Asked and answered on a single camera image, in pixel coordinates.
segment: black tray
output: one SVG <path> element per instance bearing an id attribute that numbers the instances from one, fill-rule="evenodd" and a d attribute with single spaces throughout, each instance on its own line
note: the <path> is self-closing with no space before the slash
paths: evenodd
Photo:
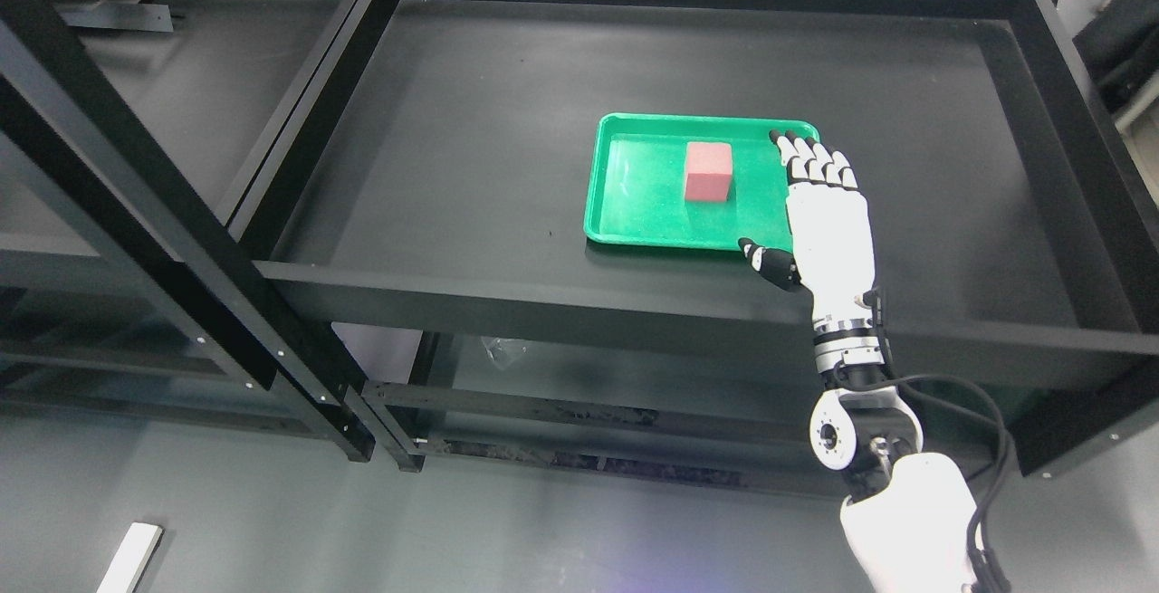
<path id="1" fill-rule="evenodd" d="M 227 222 L 355 0 L 154 0 L 174 32 L 75 32 L 182 175 Z M 0 175 L 0 247 L 83 247 Z"/>
<path id="2" fill-rule="evenodd" d="M 356 15 L 234 221 L 304 315 L 763 358 L 774 381 L 808 379 L 808 296 L 739 256 L 584 239 L 600 116 L 742 115 L 809 119 L 853 156 L 901 366 L 1006 386 L 1021 440 L 1159 354 L 1154 204 L 1049 0 L 360 0 Z M 1023 468 L 1089 437 L 1078 425 Z"/>

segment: green tray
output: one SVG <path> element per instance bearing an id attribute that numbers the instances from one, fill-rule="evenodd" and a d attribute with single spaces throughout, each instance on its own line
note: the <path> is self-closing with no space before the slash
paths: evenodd
<path id="1" fill-rule="evenodd" d="M 793 251 L 788 185 L 771 130 L 818 139 L 799 119 L 608 114 L 596 132 L 584 233 L 596 242 L 736 251 L 743 235 Z M 732 145 L 728 202 L 684 200 L 687 142 Z"/>

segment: concrete floor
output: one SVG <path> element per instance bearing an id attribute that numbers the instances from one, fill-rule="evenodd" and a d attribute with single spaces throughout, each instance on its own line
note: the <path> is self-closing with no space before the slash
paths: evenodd
<path id="1" fill-rule="evenodd" d="M 1098 2 L 1063 0 L 1067 27 Z M 1157 481 L 1159 427 L 1013 478 L 991 536 L 1015 591 L 1159 590 Z M 0 592 L 94 591 L 134 520 L 167 528 L 150 593 L 870 591 L 831 502 L 458 460 L 406 475 L 322 441 L 0 415 Z"/>

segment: red block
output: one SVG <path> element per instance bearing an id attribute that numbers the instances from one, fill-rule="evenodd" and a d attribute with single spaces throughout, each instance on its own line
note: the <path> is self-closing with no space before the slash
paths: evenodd
<path id="1" fill-rule="evenodd" d="M 732 185 L 732 145 L 688 144 L 684 159 L 687 202 L 728 202 Z"/>

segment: robotic arm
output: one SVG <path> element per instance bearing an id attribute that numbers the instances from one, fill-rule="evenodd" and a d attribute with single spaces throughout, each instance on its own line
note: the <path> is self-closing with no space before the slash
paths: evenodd
<path id="1" fill-rule="evenodd" d="M 961 470 L 923 452 L 921 424 L 898 393 L 899 383 L 923 375 L 894 379 L 887 360 L 868 205 L 850 161 L 792 132 L 771 131 L 770 139 L 789 184 L 794 254 L 750 239 L 739 246 L 763 278 L 814 295 L 814 353 L 825 390 L 809 441 L 848 485 L 840 518 L 850 548 L 879 593 L 1009 591 L 981 547 L 981 514 Z"/>

